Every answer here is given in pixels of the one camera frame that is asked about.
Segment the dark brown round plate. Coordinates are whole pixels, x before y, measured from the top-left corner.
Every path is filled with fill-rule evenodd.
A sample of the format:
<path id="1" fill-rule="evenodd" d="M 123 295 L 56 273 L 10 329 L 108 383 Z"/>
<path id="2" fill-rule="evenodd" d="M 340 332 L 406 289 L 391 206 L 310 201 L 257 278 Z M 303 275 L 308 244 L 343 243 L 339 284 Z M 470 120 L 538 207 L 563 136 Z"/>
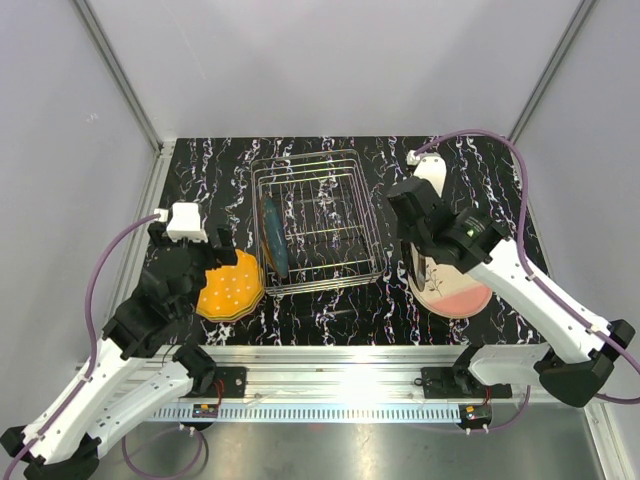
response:
<path id="1" fill-rule="evenodd" d="M 427 261 L 413 244 L 410 245 L 410 253 L 412 264 L 411 288 L 414 293 L 422 293 L 427 281 Z"/>

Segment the orange dotted scalloped plate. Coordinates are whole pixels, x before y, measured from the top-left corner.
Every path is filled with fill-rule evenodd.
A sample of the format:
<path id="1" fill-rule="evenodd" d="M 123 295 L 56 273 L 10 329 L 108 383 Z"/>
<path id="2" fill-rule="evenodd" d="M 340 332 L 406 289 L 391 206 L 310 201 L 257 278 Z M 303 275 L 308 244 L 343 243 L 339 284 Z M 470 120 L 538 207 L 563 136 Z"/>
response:
<path id="1" fill-rule="evenodd" d="M 207 284 L 201 290 L 198 302 L 201 299 L 215 297 L 252 300 L 258 296 L 264 296 L 262 270 L 257 259 L 239 249 L 236 249 L 236 253 L 238 255 L 236 266 L 206 272 Z"/>

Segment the blue round plate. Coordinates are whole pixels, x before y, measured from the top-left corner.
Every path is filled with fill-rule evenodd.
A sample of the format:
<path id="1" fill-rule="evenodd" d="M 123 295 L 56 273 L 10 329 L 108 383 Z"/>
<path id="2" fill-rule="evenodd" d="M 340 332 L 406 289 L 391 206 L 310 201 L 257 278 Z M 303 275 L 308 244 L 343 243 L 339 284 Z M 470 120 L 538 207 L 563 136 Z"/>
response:
<path id="1" fill-rule="evenodd" d="M 261 199 L 263 248 L 269 265 L 280 277 L 289 274 L 289 257 L 284 227 L 270 195 Z"/>

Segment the cream pink floral plate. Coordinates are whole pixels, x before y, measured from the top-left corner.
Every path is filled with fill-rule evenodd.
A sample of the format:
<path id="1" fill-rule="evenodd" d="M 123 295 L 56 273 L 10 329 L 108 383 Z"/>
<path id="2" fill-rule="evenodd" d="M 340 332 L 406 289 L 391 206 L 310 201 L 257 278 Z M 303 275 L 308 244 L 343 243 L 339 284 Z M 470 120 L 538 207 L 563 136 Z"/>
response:
<path id="1" fill-rule="evenodd" d="M 453 266 L 427 261 L 427 281 L 422 293 L 412 291 L 412 264 L 409 267 L 409 286 L 417 301 L 427 310 L 439 316 L 462 319 L 480 313 L 492 298 L 492 290 L 462 274 Z"/>

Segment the metal wire dish rack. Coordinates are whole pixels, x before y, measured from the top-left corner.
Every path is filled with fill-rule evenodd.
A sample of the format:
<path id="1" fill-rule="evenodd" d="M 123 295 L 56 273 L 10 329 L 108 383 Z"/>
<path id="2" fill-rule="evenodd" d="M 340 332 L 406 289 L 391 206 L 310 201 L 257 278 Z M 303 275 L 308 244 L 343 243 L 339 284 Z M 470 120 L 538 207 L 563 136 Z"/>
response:
<path id="1" fill-rule="evenodd" d="M 258 264 L 267 294 L 292 295 L 373 283 L 384 270 L 377 217 L 353 149 L 255 160 L 250 167 Z M 261 199 L 270 195 L 284 227 L 289 274 L 263 248 Z"/>

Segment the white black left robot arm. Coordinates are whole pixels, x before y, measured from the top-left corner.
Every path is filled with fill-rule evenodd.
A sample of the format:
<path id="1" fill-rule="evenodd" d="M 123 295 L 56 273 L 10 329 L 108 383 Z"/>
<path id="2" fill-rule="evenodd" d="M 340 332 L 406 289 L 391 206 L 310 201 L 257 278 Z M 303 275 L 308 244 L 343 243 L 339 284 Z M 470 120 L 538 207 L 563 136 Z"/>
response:
<path id="1" fill-rule="evenodd" d="M 27 479 L 87 479 L 113 444 L 154 410 L 181 396 L 206 396 L 214 388 L 215 361 L 198 345 L 186 343 L 151 382 L 119 404 L 107 404 L 194 312 L 207 271 L 237 263 L 226 225 L 218 226 L 216 242 L 173 240 L 159 221 L 150 224 L 148 233 L 159 257 L 102 333 L 90 336 L 91 354 L 82 371 L 36 420 L 10 427 L 1 437 L 10 465 L 23 462 Z"/>

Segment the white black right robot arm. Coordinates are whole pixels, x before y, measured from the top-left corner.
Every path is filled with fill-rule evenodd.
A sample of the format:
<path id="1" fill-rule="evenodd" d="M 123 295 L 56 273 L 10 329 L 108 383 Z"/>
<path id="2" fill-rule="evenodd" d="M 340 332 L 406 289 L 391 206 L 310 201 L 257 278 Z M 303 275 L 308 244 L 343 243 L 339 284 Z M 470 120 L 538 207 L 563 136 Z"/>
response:
<path id="1" fill-rule="evenodd" d="M 452 368 L 458 393 L 475 397 L 487 386 L 540 386 L 573 407 L 598 397 L 635 335 L 628 322 L 588 312 L 527 264 L 499 222 L 474 207 L 454 212 L 428 180 L 404 180 L 387 200 L 397 236 L 411 251 L 489 287 L 543 336 L 541 344 L 467 348 Z"/>

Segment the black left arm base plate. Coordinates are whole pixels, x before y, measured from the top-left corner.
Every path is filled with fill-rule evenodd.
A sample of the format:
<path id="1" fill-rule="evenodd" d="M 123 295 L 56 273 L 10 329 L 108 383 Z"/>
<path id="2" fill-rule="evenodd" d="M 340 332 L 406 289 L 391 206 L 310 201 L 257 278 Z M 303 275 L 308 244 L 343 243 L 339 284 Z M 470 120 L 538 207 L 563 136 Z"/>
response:
<path id="1" fill-rule="evenodd" d="M 242 399 L 247 386 L 248 369 L 244 366 L 218 366 L 214 380 L 202 398 L 214 398 L 221 393 L 223 398 Z"/>

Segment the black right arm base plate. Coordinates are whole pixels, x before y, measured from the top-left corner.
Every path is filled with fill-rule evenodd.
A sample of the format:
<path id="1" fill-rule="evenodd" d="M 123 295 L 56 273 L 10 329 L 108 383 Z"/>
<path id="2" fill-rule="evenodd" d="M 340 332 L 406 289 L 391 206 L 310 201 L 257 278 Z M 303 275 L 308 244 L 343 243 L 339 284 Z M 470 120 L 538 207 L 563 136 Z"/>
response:
<path id="1" fill-rule="evenodd" d="M 423 390 L 425 399 L 509 399 L 510 385 L 481 384 L 467 369 L 458 367 L 423 367 L 414 384 Z"/>

